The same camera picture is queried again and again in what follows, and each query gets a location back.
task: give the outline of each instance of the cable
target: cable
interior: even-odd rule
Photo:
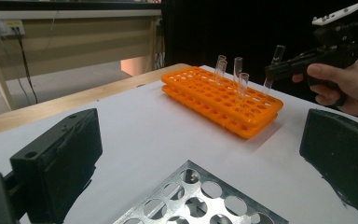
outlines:
[[[16,75],[17,81],[18,81],[19,84],[20,84],[20,87],[21,87],[21,89],[22,89],[22,92],[24,92],[24,95],[25,95],[25,97],[27,98],[28,105],[30,105],[30,104],[31,104],[30,99],[29,99],[28,94],[27,94],[27,92],[25,91],[24,87],[22,86],[22,83],[21,83],[21,80],[20,80],[19,70],[17,70],[17,66],[14,64],[13,59],[11,58],[10,54],[9,54],[8,51],[7,51],[7,48],[6,48],[5,44],[4,44],[4,42],[2,41],[1,33],[0,33],[0,44],[1,44],[1,47],[2,47],[2,49],[4,50],[5,54],[6,54],[7,57],[9,58],[9,60],[10,60],[10,62],[11,62],[11,65],[14,67],[14,71],[15,71],[14,74]]]
[[[29,72],[29,69],[28,69],[27,58],[25,57],[24,47],[22,45],[20,28],[19,27],[12,27],[11,29],[13,30],[13,32],[16,35],[17,39],[19,40],[19,44],[20,44],[20,47],[21,47],[21,53],[22,53],[22,60],[23,60],[23,63],[24,63],[25,73],[26,73],[26,76],[27,76],[27,79],[28,79],[28,83],[29,83],[29,85],[31,87],[32,93],[34,94],[35,102],[38,103],[37,102],[37,96],[36,96],[36,93],[34,92],[34,87],[32,85],[30,72]]]
[[[156,66],[156,69],[160,69],[164,67],[164,52],[162,52],[164,50],[164,28],[163,25],[160,24],[159,25],[161,27],[161,39],[160,39],[160,52],[156,53],[156,55],[154,55],[156,58],[154,59],[154,65]],[[154,43],[154,47],[153,47],[153,52],[157,51],[157,45],[158,45],[158,40],[155,40]]]

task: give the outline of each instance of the orange test tube rack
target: orange test tube rack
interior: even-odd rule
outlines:
[[[217,85],[214,73],[196,66],[165,74],[161,81],[162,90],[173,99],[242,138],[259,133],[283,107],[281,100],[249,87],[238,102],[237,84],[221,77]]]

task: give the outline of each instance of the test tube rack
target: test tube rack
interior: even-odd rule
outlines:
[[[288,224],[289,221],[187,161],[114,224],[135,223]]]
[[[247,88],[241,102],[237,84],[225,77],[192,66],[162,76],[162,90],[178,102],[236,133],[251,138],[278,116],[283,102],[261,91]]]

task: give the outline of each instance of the floor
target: floor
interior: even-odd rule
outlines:
[[[25,77],[7,81],[7,87],[16,106],[22,108],[34,105],[36,99],[42,103],[128,77],[121,71],[120,62],[112,62],[31,77],[34,94]],[[0,92],[0,114],[8,111]]]

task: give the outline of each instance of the black device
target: black device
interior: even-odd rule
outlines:
[[[103,153],[95,108],[72,114],[10,158],[13,171],[0,173],[0,223],[63,223],[90,184]]]
[[[358,122],[310,109],[299,150],[344,205],[358,210]]]
[[[341,98],[335,105],[343,105],[345,94],[339,86],[331,81],[308,76],[307,68],[312,63],[325,63],[339,68],[354,64],[358,60],[358,22],[333,22],[318,28],[313,34],[322,44],[319,48],[308,50],[288,61],[266,66],[266,77],[276,81],[292,75],[306,75],[310,86],[324,84],[340,91]]]

